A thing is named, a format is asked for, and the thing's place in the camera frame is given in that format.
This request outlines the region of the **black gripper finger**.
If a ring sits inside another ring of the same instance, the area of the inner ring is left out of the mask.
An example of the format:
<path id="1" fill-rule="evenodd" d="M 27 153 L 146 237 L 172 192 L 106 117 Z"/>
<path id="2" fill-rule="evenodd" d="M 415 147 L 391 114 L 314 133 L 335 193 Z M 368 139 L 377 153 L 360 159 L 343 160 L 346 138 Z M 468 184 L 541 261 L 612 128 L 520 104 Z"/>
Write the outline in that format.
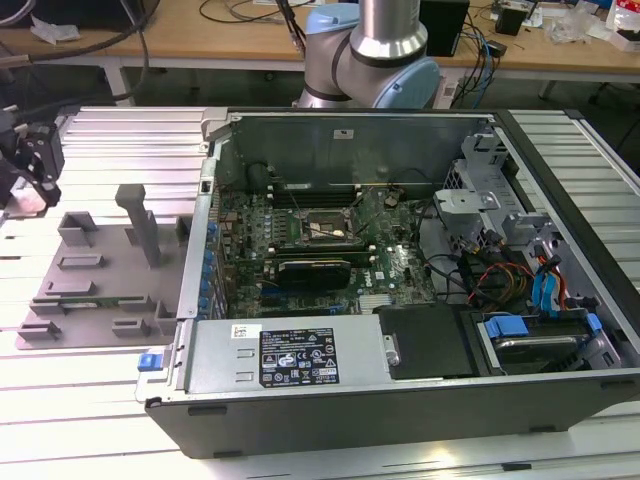
<path id="1" fill-rule="evenodd" d="M 47 207 L 54 207 L 61 197 L 57 181 L 63 169 L 63 151 L 55 124 L 32 124 L 18 142 L 17 160 L 24 179 L 38 193 Z"/>

